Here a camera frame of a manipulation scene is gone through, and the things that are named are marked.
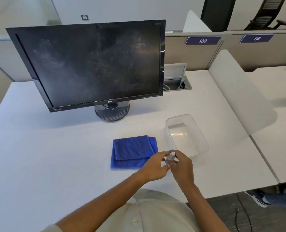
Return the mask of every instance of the round monitor base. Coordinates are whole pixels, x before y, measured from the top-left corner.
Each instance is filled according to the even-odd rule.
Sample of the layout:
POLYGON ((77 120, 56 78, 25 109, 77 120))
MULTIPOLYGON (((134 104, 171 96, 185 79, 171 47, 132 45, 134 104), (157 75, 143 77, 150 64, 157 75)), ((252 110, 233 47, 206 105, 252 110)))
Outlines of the round monitor base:
POLYGON ((129 101, 95 106, 96 115, 100 119, 108 122, 121 120, 128 114, 129 109, 129 101))

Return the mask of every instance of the gray carpet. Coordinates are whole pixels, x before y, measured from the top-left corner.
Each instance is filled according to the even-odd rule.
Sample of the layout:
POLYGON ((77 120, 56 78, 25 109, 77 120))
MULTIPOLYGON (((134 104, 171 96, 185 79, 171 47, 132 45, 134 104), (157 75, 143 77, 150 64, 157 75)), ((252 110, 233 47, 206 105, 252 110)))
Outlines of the gray carpet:
MULTIPOLYGON (((245 193, 238 193, 251 220, 254 232, 286 232, 286 208, 269 206, 262 208, 245 193)), ((239 208, 237 225, 240 232, 251 231, 247 216, 236 194, 224 195, 207 200, 230 231, 238 232, 235 226, 236 210, 239 208)))

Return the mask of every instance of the purple sign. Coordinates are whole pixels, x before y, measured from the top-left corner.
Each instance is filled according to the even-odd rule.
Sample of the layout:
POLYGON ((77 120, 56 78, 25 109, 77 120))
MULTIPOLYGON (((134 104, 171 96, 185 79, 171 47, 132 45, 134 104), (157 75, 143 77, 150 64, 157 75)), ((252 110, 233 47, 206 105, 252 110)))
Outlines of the purple sign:
POLYGON ((268 42, 273 36, 274 34, 246 34, 240 43, 268 42))
POLYGON ((186 45, 217 45, 221 36, 189 36, 186 45))

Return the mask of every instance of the plastic box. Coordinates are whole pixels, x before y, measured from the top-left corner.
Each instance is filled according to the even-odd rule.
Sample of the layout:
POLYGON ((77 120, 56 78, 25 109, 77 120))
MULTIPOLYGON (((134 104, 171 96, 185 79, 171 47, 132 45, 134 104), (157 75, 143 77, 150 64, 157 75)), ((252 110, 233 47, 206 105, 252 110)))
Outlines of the plastic box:
POLYGON ((189 114, 175 116, 166 120, 169 148, 192 157, 207 152, 209 145, 193 117, 189 114))

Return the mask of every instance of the folded microfiber towel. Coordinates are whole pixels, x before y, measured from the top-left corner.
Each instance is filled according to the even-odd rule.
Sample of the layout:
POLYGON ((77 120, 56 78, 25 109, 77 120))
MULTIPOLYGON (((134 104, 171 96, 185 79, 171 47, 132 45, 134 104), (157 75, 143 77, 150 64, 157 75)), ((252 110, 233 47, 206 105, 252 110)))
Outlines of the folded microfiber towel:
POLYGON ((139 136, 113 140, 111 168, 134 169, 142 167, 158 152, 156 138, 139 136))

